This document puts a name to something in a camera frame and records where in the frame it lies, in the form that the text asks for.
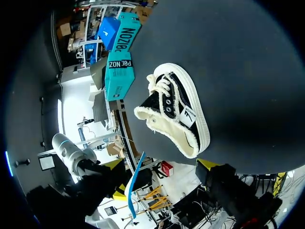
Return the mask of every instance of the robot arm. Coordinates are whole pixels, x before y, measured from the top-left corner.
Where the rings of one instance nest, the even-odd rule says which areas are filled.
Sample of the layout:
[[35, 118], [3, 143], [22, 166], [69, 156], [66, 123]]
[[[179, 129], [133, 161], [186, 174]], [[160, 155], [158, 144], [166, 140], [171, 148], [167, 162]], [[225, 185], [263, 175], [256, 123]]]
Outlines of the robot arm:
[[99, 165], [93, 150], [79, 149], [63, 134], [56, 134], [52, 145], [69, 172], [80, 176], [81, 180], [66, 186], [64, 194], [51, 186], [37, 187], [27, 194], [27, 200], [39, 220], [49, 225], [69, 222], [69, 227], [75, 223], [80, 228], [85, 217], [91, 216], [101, 201], [112, 197], [126, 180], [124, 161], [117, 161], [112, 166]]

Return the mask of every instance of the blue box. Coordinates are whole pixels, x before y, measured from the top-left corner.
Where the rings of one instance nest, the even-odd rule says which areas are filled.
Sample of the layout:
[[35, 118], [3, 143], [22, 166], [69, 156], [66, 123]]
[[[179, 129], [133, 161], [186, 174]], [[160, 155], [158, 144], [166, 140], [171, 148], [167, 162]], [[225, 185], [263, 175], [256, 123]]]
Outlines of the blue box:
[[107, 100], [123, 99], [133, 81], [134, 71], [130, 52], [110, 52], [105, 75]]
[[121, 22], [116, 18], [104, 17], [98, 31], [98, 36], [103, 41], [106, 50], [111, 50]]
[[141, 27], [141, 23], [137, 14], [126, 12], [120, 13], [119, 21], [121, 24], [112, 52], [127, 52]]

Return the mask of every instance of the shoe tongue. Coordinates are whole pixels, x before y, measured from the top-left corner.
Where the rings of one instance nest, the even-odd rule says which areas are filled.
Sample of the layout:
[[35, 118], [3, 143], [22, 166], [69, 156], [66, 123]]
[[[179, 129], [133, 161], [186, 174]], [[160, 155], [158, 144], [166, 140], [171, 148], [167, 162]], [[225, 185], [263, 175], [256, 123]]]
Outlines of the shoe tongue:
[[158, 83], [158, 82], [163, 78], [163, 76], [164, 76], [164, 74], [159, 75], [159, 76], [157, 77], [157, 79], [156, 79], [156, 83]]
[[141, 107], [149, 107], [160, 112], [159, 93], [153, 92], [142, 104]]

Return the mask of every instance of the shoe label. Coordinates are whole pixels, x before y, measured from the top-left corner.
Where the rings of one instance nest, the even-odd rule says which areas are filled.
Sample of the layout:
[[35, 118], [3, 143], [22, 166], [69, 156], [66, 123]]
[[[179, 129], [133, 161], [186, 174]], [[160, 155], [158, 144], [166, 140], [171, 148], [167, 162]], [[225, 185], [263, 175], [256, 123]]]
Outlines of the shoe label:
[[193, 123], [196, 121], [196, 113], [190, 107], [185, 106], [183, 111], [180, 113], [179, 119], [184, 125], [190, 128]]

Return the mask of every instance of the white shoelace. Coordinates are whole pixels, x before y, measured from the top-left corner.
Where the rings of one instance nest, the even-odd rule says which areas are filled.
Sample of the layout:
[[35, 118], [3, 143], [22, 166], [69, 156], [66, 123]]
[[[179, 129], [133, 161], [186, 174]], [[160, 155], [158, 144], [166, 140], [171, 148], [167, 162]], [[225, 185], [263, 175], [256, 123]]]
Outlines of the white shoelace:
[[148, 84], [148, 91], [149, 91], [149, 95], [151, 95], [153, 92], [158, 92], [158, 93], [163, 93], [165, 94], [166, 97], [170, 97], [171, 95], [169, 94], [169, 90], [170, 87], [168, 86], [170, 84], [170, 82], [165, 79], [162, 78], [161, 80], [159, 80], [156, 83], [156, 79], [157, 77], [153, 74], [150, 74], [146, 77], [146, 79], [148, 80], [149, 84]]

